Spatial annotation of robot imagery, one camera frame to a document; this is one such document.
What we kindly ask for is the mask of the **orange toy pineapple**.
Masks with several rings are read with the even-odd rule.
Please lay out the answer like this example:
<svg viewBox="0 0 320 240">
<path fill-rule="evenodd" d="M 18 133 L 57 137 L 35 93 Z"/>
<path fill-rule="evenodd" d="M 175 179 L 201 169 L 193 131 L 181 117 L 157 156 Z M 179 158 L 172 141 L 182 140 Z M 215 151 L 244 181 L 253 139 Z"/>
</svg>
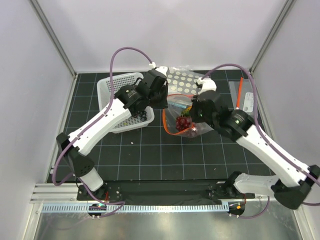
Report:
<svg viewBox="0 0 320 240">
<path fill-rule="evenodd" d="M 183 109 L 180 113 L 181 117 L 189 117 L 190 116 L 190 110 L 191 110 L 191 106 L 188 106 L 187 108 Z"/>
</svg>

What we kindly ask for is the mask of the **dark black grape bunch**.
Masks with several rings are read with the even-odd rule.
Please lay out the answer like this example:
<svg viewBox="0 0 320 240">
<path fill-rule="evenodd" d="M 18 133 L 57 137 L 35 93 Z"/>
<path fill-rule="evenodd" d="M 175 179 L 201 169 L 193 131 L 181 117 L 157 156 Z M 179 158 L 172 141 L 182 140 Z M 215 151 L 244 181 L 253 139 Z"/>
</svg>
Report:
<svg viewBox="0 0 320 240">
<path fill-rule="evenodd" d="M 147 120 L 147 112 L 145 110 L 139 111 L 136 117 L 141 121 L 145 122 Z"/>
</svg>

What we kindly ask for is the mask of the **orange zipper clear bag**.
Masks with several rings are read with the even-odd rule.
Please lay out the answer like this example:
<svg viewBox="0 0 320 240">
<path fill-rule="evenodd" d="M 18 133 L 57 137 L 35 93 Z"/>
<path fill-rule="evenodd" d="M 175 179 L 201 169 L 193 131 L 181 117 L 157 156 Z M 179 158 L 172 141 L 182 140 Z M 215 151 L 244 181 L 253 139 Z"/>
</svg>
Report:
<svg viewBox="0 0 320 240">
<path fill-rule="evenodd" d="M 167 134 L 195 138 L 213 130 L 205 122 L 195 123 L 191 118 L 191 95 L 170 94 L 167 104 L 167 108 L 162 110 L 162 123 Z"/>
</svg>

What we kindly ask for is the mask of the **red grape bunch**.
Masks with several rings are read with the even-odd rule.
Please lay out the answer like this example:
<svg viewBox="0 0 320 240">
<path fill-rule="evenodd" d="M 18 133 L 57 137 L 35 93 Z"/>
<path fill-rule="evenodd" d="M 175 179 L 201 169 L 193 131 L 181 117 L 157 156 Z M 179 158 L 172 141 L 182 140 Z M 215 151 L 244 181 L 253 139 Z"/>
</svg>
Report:
<svg viewBox="0 0 320 240">
<path fill-rule="evenodd" d="M 175 119 L 175 128 L 179 132 L 190 128 L 191 125 L 192 125 L 192 121 L 190 116 L 178 116 Z"/>
</svg>

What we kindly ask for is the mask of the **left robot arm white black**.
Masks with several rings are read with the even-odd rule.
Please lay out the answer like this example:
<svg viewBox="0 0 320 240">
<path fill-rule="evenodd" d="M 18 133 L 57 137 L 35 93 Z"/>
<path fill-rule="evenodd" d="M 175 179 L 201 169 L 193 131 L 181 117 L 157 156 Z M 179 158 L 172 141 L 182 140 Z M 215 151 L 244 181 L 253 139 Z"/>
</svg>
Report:
<svg viewBox="0 0 320 240">
<path fill-rule="evenodd" d="M 69 161 L 72 175 L 87 187 L 94 200 L 104 198 L 106 188 L 88 154 L 119 123 L 141 114 L 147 107 L 167 108 L 167 72 L 165 66 L 156 67 L 147 71 L 142 79 L 121 86 L 86 124 L 69 135 L 62 132 L 56 137 L 60 155 L 55 164 L 59 165 L 62 159 Z"/>
</svg>

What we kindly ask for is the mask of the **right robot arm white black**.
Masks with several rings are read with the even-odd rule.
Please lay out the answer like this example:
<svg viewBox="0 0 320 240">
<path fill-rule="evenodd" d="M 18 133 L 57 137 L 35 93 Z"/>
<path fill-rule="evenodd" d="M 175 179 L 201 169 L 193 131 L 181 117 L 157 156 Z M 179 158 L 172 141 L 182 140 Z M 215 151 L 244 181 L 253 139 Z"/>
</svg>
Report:
<svg viewBox="0 0 320 240">
<path fill-rule="evenodd" d="M 255 124 L 245 111 L 229 110 L 219 93 L 209 90 L 194 95 L 191 101 L 189 113 L 195 123 L 208 124 L 221 136 L 250 151 L 274 172 L 273 176 L 234 172 L 225 182 L 225 192 L 230 198 L 246 193 L 265 195 L 274 197 L 291 210 L 305 204 L 320 176 L 319 166 L 308 166 L 293 157 Z"/>
</svg>

